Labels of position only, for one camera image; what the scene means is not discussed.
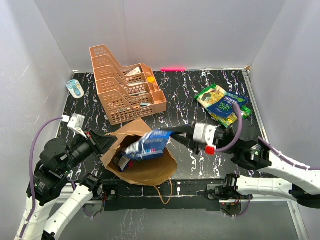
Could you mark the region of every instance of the stacked plastic tray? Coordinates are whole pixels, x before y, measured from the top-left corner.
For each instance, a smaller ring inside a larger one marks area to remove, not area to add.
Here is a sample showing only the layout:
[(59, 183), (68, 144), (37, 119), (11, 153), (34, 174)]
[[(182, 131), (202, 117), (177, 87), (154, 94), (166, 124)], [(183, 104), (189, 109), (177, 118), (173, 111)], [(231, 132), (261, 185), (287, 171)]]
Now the stacked plastic tray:
[[(122, 66), (105, 45), (90, 47), (90, 54), (97, 94), (111, 125), (167, 110), (151, 67), (143, 63)], [(127, 75), (138, 67), (141, 73)]]

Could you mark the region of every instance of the white wall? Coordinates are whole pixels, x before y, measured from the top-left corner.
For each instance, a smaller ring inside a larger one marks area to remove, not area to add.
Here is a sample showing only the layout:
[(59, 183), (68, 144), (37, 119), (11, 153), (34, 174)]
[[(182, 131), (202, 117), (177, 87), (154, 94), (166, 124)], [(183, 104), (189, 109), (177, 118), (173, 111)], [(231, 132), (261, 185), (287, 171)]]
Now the white wall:
[[(26, 205), (36, 131), (61, 115), (72, 71), (33, 0), (0, 1), (0, 239), (15, 237)], [(58, 123), (39, 138), (35, 162)]]
[[(284, 154), (320, 167), (320, 3), (288, 0), (251, 67), (266, 132)], [(320, 210), (300, 207), (311, 240)]]
[(285, 0), (35, 0), (73, 70), (92, 72), (89, 47), (154, 70), (251, 65)]

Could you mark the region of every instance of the cable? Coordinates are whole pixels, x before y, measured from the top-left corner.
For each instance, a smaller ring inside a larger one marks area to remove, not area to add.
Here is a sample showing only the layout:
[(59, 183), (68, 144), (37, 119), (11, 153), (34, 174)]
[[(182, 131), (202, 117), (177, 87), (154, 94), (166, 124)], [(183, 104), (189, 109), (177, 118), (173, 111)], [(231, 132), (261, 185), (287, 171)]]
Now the cable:
[(224, 208), (220, 208), (221, 210), (225, 211), (227, 214), (229, 214), (230, 216), (232, 216), (232, 214), (230, 214), (230, 212), (228, 212), (227, 210), (225, 210)]
[(232, 108), (233, 108), (233, 111), (235, 112), (236, 117), (238, 118), (238, 130), (236, 131), (234, 139), (227, 146), (216, 149), (215, 150), (216, 153), (223, 153), (225, 151), (228, 151), (230, 148), (232, 148), (236, 144), (236, 142), (238, 141), (238, 139), (241, 135), (242, 126), (243, 126), (243, 118), (241, 115), (241, 109), (240, 109), (240, 106), (236, 102), (232, 103)]
[(228, 216), (228, 217), (232, 217), (232, 218), (233, 218), (233, 217), (235, 217), (235, 218), (241, 217), (241, 216), (245, 215), (245, 214), (248, 212), (250, 205), (251, 205), (251, 196), (249, 196), (248, 205), (246, 206), (246, 209), (245, 209), (242, 213), (240, 213), (239, 215), (236, 215), (236, 214), (231, 215), (230, 213), (228, 213), (229, 215), (227, 215), (227, 216)]
[(278, 151), (277, 149), (275, 149), (273, 146), (271, 146), (271, 144), (267, 143), (266, 140), (264, 140), (262, 137), (258, 137), (258, 139), (267, 147), (269, 148), (275, 155), (277, 155), (282, 161), (284, 161), (285, 163), (289, 164), (290, 166), (293, 166), (295, 168), (298, 169), (302, 169), (302, 170), (320, 170), (320, 167), (310, 167), (310, 166), (302, 166), (302, 165), (296, 165), (295, 163), (293, 163), (292, 161), (290, 161), (287, 156), (283, 155), (280, 151)]
[(250, 205), (251, 205), (251, 196), (249, 196), (248, 205), (246, 206), (246, 209), (239, 215), (236, 215), (236, 217), (241, 217), (245, 215), (248, 212)]
[(97, 212), (93, 215), (93, 218), (95, 218), (95, 217), (97, 216), (97, 214), (102, 213), (102, 212), (103, 212), (103, 210), (97, 211)]
[(170, 182), (170, 185), (171, 185), (171, 193), (170, 193), (170, 197), (169, 197), (168, 201), (166, 201), (166, 202), (165, 202), (164, 199), (162, 198), (159, 189), (158, 189), (156, 186), (153, 186), (153, 187), (157, 190), (157, 192), (158, 192), (158, 194), (159, 194), (159, 196), (160, 196), (161, 202), (162, 202), (164, 205), (167, 205), (167, 204), (170, 202), (171, 197), (172, 197), (172, 194), (173, 194), (173, 191), (174, 191), (174, 187), (173, 187), (173, 185), (172, 185), (172, 181), (171, 181), (170, 178), (169, 178), (169, 182)]
[[(71, 180), (70, 182), (71, 182), (73, 191), (75, 191), (77, 188), (77, 185), (75, 184), (75, 182), (73, 180)], [(82, 207), (82, 209), (86, 214), (89, 215), (89, 217), (91, 217), (91, 219), (94, 219), (94, 216), (84, 206)]]
[(33, 171), (33, 168), (34, 168), (34, 152), (35, 152), (35, 146), (36, 146), (36, 143), (37, 143), (37, 140), (39, 138), (39, 135), (40, 133), (42, 132), (42, 130), (50, 123), (52, 123), (53, 121), (56, 121), (56, 120), (61, 120), (63, 119), (62, 116), (60, 117), (56, 117), (56, 118), (53, 118), (49, 121), (47, 121), (46, 123), (44, 123), (40, 129), (38, 130), (38, 132), (35, 134), (35, 137), (32, 141), (32, 145), (31, 145), (31, 149), (30, 149), (30, 156), (29, 156), (29, 177), (30, 177), (30, 189), (31, 189), (31, 197), (32, 197), (32, 208), (31, 208), (31, 211), (28, 215), (28, 217), (26, 218), (26, 224), (24, 224), (24, 226), (22, 227), (22, 230), (21, 230), (21, 233), (20, 233), (20, 236), (19, 238), (23, 238), (24, 236), (24, 233), (26, 231), (26, 228), (27, 228), (27, 225), (28, 225), (28, 222), (30, 221), (32, 215), (34, 214), (35, 210), (36, 210), (36, 191), (35, 191), (35, 182), (34, 182), (34, 171)]

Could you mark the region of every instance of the blue snack bag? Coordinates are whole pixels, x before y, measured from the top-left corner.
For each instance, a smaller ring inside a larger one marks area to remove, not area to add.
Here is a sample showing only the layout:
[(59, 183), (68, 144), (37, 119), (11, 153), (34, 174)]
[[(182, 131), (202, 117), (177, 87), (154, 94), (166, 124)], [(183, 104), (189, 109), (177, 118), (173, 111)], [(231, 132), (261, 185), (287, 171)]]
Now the blue snack bag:
[(124, 156), (138, 161), (161, 157), (172, 133), (160, 129), (147, 132), (125, 150)]

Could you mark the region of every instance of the burt's chips bag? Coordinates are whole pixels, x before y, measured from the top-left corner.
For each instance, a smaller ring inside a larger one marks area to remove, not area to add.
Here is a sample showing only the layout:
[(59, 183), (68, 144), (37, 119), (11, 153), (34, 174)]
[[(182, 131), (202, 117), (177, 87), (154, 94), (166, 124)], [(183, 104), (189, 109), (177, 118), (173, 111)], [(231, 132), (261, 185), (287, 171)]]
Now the burt's chips bag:
[(214, 119), (226, 128), (238, 119), (232, 108), (232, 103), (236, 102), (240, 106), (243, 118), (248, 117), (252, 113), (251, 109), (245, 106), (248, 102), (246, 97), (239, 97), (227, 92), (215, 83), (206, 87), (195, 96), (195, 99)]

